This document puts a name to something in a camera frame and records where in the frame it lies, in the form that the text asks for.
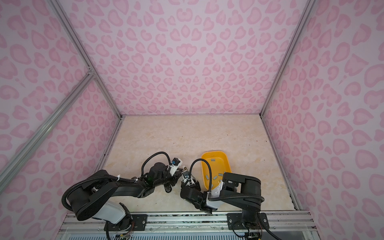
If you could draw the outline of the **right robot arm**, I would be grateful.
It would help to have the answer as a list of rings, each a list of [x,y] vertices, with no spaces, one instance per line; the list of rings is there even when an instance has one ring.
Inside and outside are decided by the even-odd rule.
[[[198,181],[186,180],[180,196],[197,210],[212,214],[226,203],[242,210],[241,224],[251,227],[261,218],[261,205],[265,201],[261,194],[261,181],[255,177],[224,173],[223,180],[210,191],[201,191]]]

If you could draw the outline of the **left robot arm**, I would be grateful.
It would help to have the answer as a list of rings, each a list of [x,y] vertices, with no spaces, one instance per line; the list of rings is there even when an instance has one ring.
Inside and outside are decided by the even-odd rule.
[[[174,158],[169,166],[156,163],[148,173],[133,179],[112,176],[106,170],[97,171],[69,187],[63,193],[62,205],[75,213],[78,221],[93,218],[118,225],[130,213],[125,205],[116,205],[110,198],[145,198],[161,185],[169,193],[182,175],[181,165],[182,161],[178,158]]]

